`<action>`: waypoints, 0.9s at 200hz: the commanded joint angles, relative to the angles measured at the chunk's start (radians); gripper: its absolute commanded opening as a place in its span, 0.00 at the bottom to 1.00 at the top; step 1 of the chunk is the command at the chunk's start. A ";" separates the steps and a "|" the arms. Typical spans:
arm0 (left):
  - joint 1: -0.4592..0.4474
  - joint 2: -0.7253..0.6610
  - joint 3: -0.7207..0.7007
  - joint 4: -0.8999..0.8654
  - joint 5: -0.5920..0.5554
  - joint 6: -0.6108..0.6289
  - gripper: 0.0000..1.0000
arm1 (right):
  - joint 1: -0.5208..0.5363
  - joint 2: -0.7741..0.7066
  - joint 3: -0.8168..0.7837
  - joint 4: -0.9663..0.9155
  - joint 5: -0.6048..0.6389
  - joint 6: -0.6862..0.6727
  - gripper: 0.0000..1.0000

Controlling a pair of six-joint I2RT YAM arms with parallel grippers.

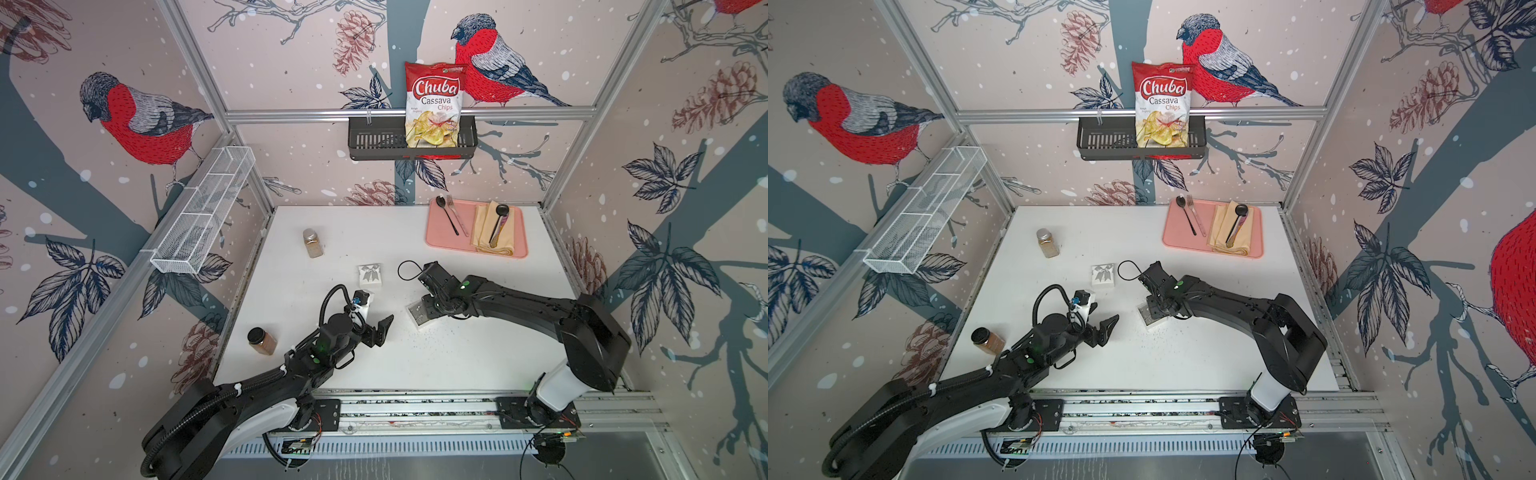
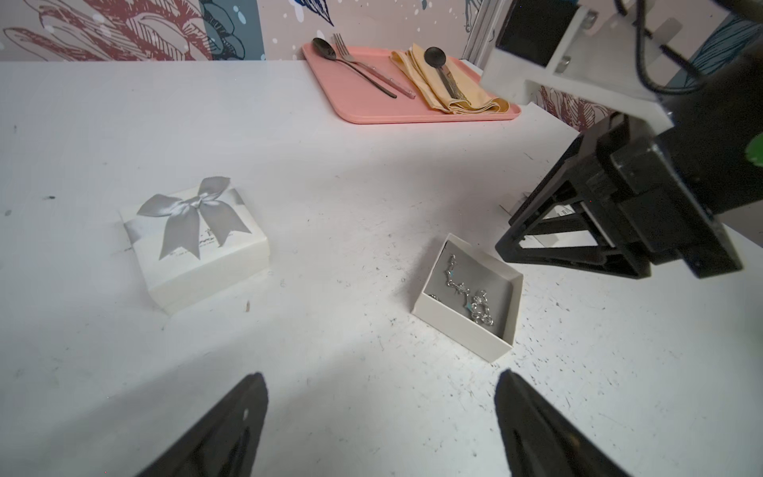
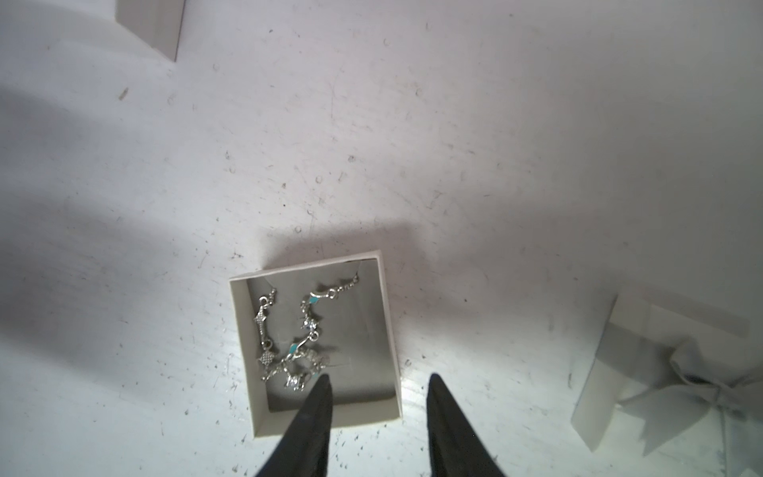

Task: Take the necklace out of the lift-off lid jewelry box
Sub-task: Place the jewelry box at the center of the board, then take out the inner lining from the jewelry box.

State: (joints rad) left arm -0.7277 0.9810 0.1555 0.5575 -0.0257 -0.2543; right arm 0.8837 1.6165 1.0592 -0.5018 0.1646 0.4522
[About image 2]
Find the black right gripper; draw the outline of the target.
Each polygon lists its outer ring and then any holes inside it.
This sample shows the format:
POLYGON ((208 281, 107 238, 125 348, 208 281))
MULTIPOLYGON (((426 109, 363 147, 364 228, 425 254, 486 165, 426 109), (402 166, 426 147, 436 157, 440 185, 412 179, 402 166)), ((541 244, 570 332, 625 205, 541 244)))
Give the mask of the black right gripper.
POLYGON ((660 135, 621 113, 580 134, 495 246, 504 262, 625 278, 681 260, 698 278, 742 270, 719 215, 743 204, 743 147, 713 126, 660 135), (545 218, 552 206, 577 214, 545 218), (588 232, 595 246, 523 248, 540 235, 588 232))

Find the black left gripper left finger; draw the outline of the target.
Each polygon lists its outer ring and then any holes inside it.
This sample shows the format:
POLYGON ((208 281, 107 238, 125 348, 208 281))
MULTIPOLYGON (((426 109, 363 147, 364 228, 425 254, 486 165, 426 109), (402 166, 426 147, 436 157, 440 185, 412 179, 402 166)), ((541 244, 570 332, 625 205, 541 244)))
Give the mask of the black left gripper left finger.
POLYGON ((250 476, 268 408, 261 373, 245 376, 142 476, 250 476))

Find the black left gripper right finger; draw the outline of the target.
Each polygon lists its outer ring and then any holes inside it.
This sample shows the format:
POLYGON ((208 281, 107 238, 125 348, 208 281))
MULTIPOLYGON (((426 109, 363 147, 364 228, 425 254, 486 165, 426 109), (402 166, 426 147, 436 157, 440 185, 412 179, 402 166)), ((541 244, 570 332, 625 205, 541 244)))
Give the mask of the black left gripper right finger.
POLYGON ((494 403, 513 476, 627 474, 519 374, 500 375, 494 403))

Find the white jewelry box base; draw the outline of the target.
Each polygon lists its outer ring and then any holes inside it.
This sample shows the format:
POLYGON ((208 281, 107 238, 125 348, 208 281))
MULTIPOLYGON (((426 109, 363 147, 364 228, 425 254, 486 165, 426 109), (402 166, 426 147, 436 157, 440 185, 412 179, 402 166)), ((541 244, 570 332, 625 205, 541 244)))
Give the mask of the white jewelry box base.
POLYGON ((523 288, 518 270, 450 234, 412 314, 494 363, 514 347, 523 288))

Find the grey foam insert card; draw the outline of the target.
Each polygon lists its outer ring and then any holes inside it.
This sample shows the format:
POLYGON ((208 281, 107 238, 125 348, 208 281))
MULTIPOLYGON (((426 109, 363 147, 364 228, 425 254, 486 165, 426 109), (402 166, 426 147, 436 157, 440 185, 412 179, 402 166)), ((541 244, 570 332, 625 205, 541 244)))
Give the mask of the grey foam insert card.
POLYGON ((502 337, 518 286, 487 268, 464 248, 445 243, 424 294, 497 337, 502 337))

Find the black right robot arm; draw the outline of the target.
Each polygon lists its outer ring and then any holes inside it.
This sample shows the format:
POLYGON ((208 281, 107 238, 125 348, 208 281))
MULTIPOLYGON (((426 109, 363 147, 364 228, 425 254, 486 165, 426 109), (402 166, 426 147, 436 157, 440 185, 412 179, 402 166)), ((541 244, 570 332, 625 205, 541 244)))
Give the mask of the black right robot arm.
POLYGON ((762 198, 761 44, 668 109, 662 133, 621 112, 580 133, 512 216, 502 260, 637 279, 673 260, 699 278, 741 270, 719 216, 762 198))

